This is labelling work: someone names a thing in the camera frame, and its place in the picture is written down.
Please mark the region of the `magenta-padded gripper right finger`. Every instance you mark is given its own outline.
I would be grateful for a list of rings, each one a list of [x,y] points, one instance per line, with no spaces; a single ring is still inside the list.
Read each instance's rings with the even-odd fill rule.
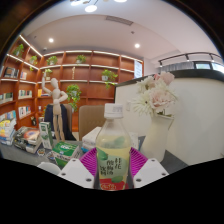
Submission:
[[[169,175],[155,158],[148,159],[135,148],[130,150],[130,173],[134,188],[141,188]]]

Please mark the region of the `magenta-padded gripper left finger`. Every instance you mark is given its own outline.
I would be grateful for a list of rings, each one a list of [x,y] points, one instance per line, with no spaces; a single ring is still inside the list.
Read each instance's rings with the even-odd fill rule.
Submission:
[[[72,158],[58,174],[84,188],[94,188],[97,174],[97,150],[95,148],[86,152],[80,159]]]

